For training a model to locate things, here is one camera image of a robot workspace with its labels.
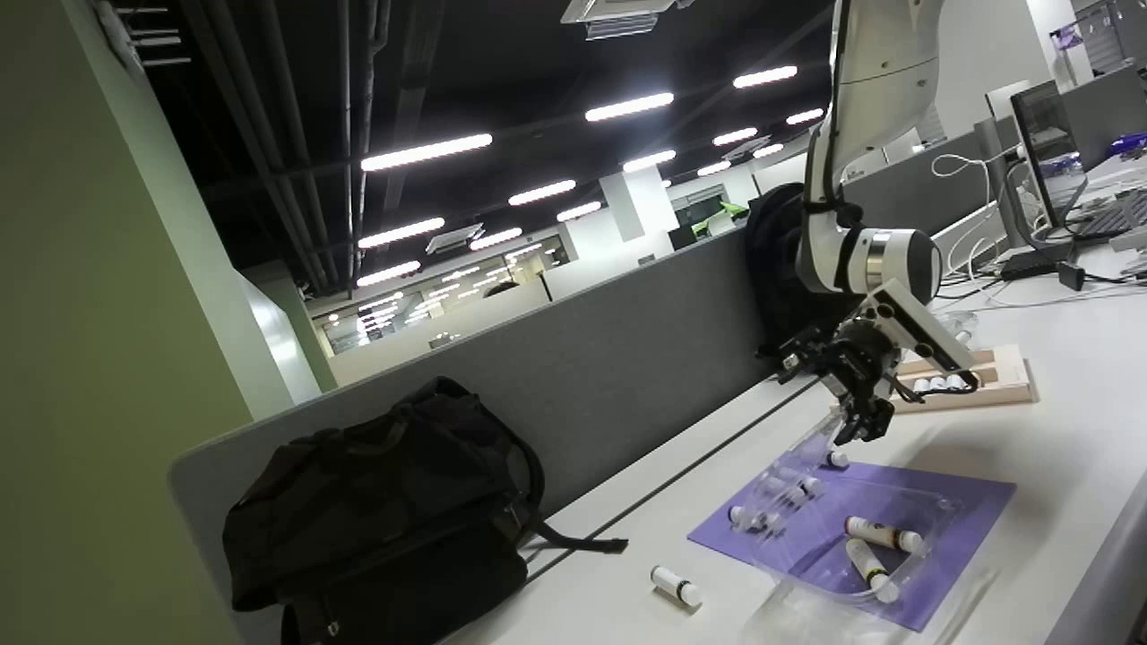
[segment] white table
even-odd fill
[[[978,343],[1021,343],[1038,382],[1038,405],[904,415],[886,439],[849,447],[849,456],[857,463],[1018,485],[1018,493],[933,626],[904,641],[1047,641],[1147,472],[1147,388],[1138,375],[1147,366],[1147,289],[1102,288],[1067,292],[1055,278],[1032,278],[988,289],[958,307],[978,313]],[[570,534],[593,529],[653,493],[696,456],[728,439],[744,418],[773,408],[732,447],[615,519],[605,534],[630,536],[623,555],[577,550],[448,641],[791,641],[791,635],[777,635],[780,619],[767,611],[777,576],[688,540],[688,529],[832,408],[820,388],[780,405],[788,393],[791,388],[777,382],[744,389],[696,429],[683,429],[665,447],[561,509],[554,525]],[[696,616],[677,611],[647,592],[646,573],[657,564],[688,573],[701,587],[705,605]],[[941,630],[952,611],[967,611],[967,624]]]

